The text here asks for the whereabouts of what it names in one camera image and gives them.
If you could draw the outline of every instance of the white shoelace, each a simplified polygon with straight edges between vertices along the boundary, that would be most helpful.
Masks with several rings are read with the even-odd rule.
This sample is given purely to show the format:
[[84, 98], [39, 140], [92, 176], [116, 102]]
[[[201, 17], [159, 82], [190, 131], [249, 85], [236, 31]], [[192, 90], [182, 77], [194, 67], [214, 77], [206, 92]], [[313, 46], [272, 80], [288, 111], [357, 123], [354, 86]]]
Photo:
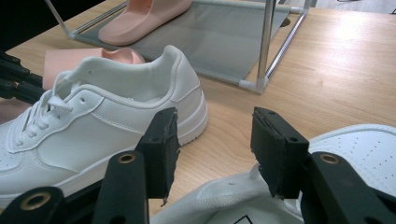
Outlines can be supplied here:
[[23, 145], [23, 133], [26, 133], [30, 138], [37, 136], [37, 132], [47, 129], [50, 125], [46, 122], [45, 115], [53, 108], [57, 107], [62, 110], [71, 112], [73, 107], [68, 105], [61, 97], [56, 94], [56, 86], [58, 80], [64, 78], [68, 73], [62, 73], [57, 76], [52, 91], [46, 91], [30, 109], [27, 109], [22, 116], [20, 116], [20, 125], [16, 132], [17, 146]]

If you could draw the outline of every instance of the shoe upper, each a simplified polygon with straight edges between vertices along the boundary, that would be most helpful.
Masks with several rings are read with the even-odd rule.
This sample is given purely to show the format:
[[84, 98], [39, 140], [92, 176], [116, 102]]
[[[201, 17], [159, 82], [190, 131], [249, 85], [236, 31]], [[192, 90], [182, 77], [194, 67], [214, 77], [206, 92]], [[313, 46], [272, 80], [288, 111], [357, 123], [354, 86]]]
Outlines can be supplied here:
[[[62, 72], [39, 102], [0, 126], [0, 205], [32, 188], [67, 186], [76, 176], [99, 180], [106, 167], [100, 174], [92, 170], [134, 149], [155, 113], [175, 106], [178, 132], [188, 133], [199, 122], [193, 116], [206, 109], [203, 99], [198, 77], [175, 47], [152, 63], [84, 59]], [[66, 195], [79, 189], [70, 186]]]

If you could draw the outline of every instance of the light brown wood grain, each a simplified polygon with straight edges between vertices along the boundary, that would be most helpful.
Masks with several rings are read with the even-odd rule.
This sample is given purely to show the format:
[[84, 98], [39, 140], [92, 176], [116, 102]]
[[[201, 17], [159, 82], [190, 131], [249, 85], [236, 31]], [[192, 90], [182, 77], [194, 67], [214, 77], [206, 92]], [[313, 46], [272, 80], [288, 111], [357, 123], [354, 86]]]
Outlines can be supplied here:
[[[68, 23], [81, 24], [107, 4]], [[282, 29], [272, 40], [272, 55], [287, 34]], [[274, 110], [307, 139], [360, 123], [396, 126], [395, 30], [395, 16], [312, 8], [262, 95], [200, 77], [209, 122], [181, 149], [169, 203], [255, 164], [249, 148], [254, 106]], [[55, 27], [8, 53], [42, 74], [46, 49], [76, 48], [94, 46], [67, 39]], [[162, 201], [149, 202], [151, 214], [163, 209]]]

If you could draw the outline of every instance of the metal frame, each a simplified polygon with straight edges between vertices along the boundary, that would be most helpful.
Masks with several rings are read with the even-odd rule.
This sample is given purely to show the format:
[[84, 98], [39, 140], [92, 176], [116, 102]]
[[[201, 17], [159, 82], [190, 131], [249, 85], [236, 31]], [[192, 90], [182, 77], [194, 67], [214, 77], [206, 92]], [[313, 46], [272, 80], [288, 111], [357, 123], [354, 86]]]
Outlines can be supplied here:
[[[59, 15], [58, 11], [55, 9], [53, 4], [51, 3], [51, 1], [45, 0], [45, 2], [49, 6], [49, 9], [51, 10], [52, 14], [55, 16], [56, 20], [61, 25], [61, 27], [64, 30], [67, 37], [72, 38], [72, 39], [75, 39], [75, 36], [77, 34], [80, 34], [81, 32], [94, 26], [99, 21], [102, 21], [105, 18], [111, 16], [112, 14], [120, 11], [121, 9], [125, 8], [127, 5], [127, 2], [124, 2], [118, 6], [110, 9], [108, 12], [102, 14], [101, 16], [95, 18], [94, 20], [89, 21], [89, 22], [83, 24], [82, 26], [78, 27], [76, 30], [70, 32], [69, 29], [67, 28], [66, 24], [62, 20], [61, 16]], [[259, 68], [258, 68], [258, 73], [257, 73], [257, 77], [256, 77], [256, 82], [251, 82], [251, 81], [247, 81], [247, 80], [243, 79], [243, 80], [239, 81], [239, 84], [238, 84], [238, 86], [241, 88], [248, 89], [250, 91], [255, 91], [259, 94], [262, 94], [264, 92], [265, 88], [267, 87], [267, 85], [270, 81], [272, 74], [274, 73], [280, 60], [282, 59], [283, 55], [285, 54], [286, 49], [289, 47], [291, 40], [294, 38], [297, 30], [300, 28], [306, 15], [308, 14], [308, 10], [311, 6], [311, 0], [305, 0], [303, 8], [300, 8], [300, 7], [292, 7], [291, 8], [290, 13], [300, 14], [300, 17], [297, 20], [297, 22], [294, 24], [294, 26], [292, 27], [289, 35], [287, 36], [283, 45], [280, 47], [275, 58], [272, 60], [272, 62], [268, 66], [268, 69], [266, 67], [267, 67], [267, 61], [268, 61], [268, 52], [269, 52], [269, 46], [270, 46], [270, 40], [271, 40], [271, 30], [272, 30], [272, 25], [273, 25], [276, 0], [266, 0], [265, 4], [266, 4], [266, 7], [265, 7], [265, 12], [264, 12], [264, 20], [263, 20], [263, 27], [262, 27], [262, 46], [261, 46], [261, 50], [260, 50]]]

